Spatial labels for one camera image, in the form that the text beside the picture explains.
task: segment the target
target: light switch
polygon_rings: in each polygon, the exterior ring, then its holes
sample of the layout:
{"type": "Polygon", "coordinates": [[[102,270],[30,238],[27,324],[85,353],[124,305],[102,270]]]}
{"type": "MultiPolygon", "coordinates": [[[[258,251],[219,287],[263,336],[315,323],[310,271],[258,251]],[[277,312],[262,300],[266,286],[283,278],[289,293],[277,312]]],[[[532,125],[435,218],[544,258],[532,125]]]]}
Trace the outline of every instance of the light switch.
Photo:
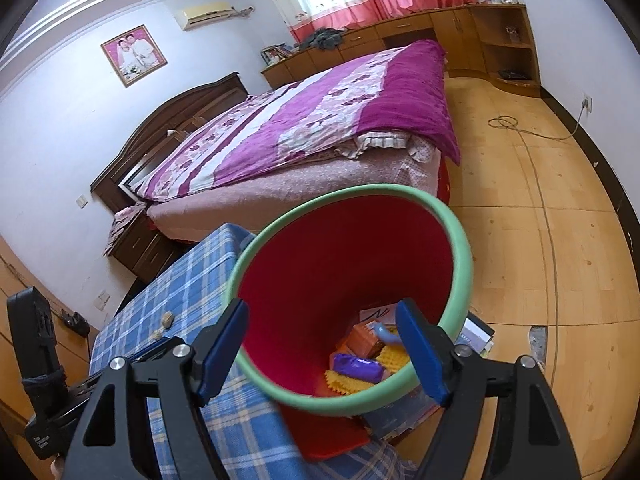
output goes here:
{"type": "Polygon", "coordinates": [[[109,294],[106,290],[103,290],[97,298],[95,298],[94,300],[94,307],[97,308],[98,310],[104,310],[104,306],[107,304],[107,301],[109,301],[109,298],[111,297],[111,294],[109,294]]]}

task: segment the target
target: blue plaid tablecloth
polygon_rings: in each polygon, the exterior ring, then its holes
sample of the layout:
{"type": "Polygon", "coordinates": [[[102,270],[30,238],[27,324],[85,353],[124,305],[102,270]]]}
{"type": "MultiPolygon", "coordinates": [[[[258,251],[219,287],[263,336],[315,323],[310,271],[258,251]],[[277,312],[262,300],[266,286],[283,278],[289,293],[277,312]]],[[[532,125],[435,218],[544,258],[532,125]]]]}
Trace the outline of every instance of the blue plaid tablecloth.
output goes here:
{"type": "MultiPolygon", "coordinates": [[[[167,311],[175,320],[165,336],[193,342],[200,329],[215,323],[224,308],[226,281],[242,250],[254,236],[226,224],[175,262],[118,314],[98,335],[91,373],[119,355],[131,355],[153,342],[167,311]]],[[[164,479],[177,473],[162,424],[160,404],[149,399],[151,428],[164,479]]],[[[415,466],[384,442],[309,463],[300,455],[276,405],[234,364],[219,396],[202,415],[213,444],[232,479],[409,480],[415,466]]]]}

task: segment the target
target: baseboard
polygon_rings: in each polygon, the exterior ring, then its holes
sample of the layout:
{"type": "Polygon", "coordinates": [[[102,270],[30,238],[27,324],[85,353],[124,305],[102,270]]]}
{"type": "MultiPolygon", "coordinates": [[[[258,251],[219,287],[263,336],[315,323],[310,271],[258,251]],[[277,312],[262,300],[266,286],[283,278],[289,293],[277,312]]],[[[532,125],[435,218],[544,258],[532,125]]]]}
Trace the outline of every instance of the baseboard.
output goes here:
{"type": "MultiPolygon", "coordinates": [[[[551,108],[551,111],[562,121],[564,127],[572,132],[575,129],[576,120],[572,115],[553,97],[545,88],[541,88],[541,98],[545,104],[551,108]]],[[[640,222],[634,211],[625,189],[620,184],[616,174],[604,158],[602,152],[598,149],[591,137],[587,134],[583,127],[578,126],[574,136],[576,142],[589,159],[591,165],[596,171],[604,189],[609,195],[609,199],[613,204],[613,209],[618,215],[622,230],[625,232],[626,244],[629,247],[631,258],[636,270],[636,278],[640,283],[640,222]]]]}

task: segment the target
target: blue gripper pad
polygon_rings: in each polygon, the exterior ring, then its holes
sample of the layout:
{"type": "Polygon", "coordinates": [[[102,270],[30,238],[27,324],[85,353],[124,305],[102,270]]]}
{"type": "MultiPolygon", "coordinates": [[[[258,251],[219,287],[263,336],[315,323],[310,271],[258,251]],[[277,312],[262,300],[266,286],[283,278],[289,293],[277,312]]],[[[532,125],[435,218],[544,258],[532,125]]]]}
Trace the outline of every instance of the blue gripper pad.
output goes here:
{"type": "Polygon", "coordinates": [[[222,330],[204,358],[202,382],[197,395],[206,401],[220,393],[249,327],[249,307],[244,301],[238,302],[230,316],[225,314],[223,312],[216,323],[216,326],[223,325],[222,330]]]}
{"type": "Polygon", "coordinates": [[[431,337],[439,336],[434,329],[442,329],[431,325],[412,300],[398,302],[396,324],[424,393],[439,405],[446,404],[451,392],[444,381],[441,354],[430,341],[431,337]]]}

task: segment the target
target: purple wrapper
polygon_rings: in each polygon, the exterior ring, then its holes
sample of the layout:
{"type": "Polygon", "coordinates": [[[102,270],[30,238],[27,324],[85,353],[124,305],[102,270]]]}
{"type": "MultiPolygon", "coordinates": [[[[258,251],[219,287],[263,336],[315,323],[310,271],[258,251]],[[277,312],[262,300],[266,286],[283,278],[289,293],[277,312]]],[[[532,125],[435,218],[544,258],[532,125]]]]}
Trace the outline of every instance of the purple wrapper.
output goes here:
{"type": "Polygon", "coordinates": [[[385,373],[385,367],[379,362],[348,354],[334,354],[332,370],[347,377],[374,384],[378,384],[385,373]]]}

